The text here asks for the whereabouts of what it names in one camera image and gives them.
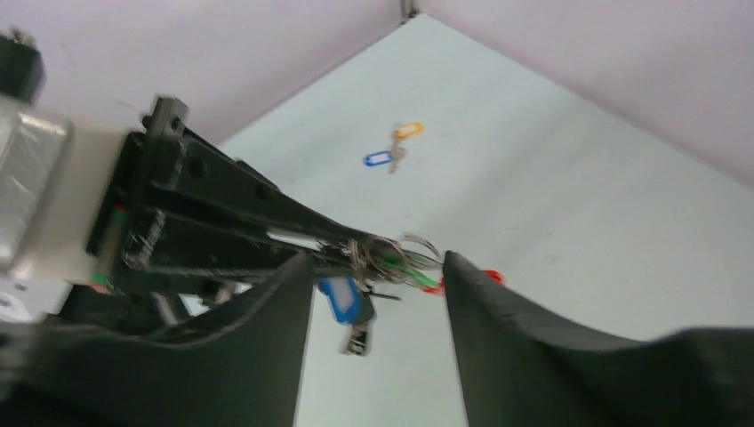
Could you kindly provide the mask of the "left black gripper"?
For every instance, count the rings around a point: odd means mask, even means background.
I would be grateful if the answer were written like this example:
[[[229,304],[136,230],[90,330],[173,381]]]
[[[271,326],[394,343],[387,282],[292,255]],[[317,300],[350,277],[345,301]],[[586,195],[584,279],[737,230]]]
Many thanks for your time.
[[[192,294],[204,282],[255,282],[299,253],[320,276],[352,270],[351,240],[376,236],[288,197],[191,130],[176,192],[196,215],[130,212],[110,182],[127,130],[36,105],[45,80],[34,38],[1,37],[1,324],[36,324],[75,291]]]

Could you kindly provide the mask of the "key with green tag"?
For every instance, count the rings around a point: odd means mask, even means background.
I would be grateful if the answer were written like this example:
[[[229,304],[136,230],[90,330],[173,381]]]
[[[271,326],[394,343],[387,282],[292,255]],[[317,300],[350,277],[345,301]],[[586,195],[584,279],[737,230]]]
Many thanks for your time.
[[[378,265],[409,286],[429,293],[440,289],[439,281],[431,278],[428,271],[440,270],[442,262],[427,255],[414,251],[385,254],[378,258]]]

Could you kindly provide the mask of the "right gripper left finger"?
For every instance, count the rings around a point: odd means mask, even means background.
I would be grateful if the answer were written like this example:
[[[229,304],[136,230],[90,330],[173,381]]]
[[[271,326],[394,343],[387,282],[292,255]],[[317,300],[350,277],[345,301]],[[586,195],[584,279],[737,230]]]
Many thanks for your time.
[[[230,301],[155,334],[11,325],[4,426],[291,426],[314,266],[299,254]]]

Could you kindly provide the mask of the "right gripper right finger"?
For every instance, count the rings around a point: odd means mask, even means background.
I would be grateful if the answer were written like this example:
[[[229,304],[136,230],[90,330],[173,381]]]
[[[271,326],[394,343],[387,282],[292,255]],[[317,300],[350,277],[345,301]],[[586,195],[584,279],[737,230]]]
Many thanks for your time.
[[[456,252],[443,276],[480,271]],[[447,284],[471,426],[750,426],[753,332],[700,327],[641,342],[505,286]]]

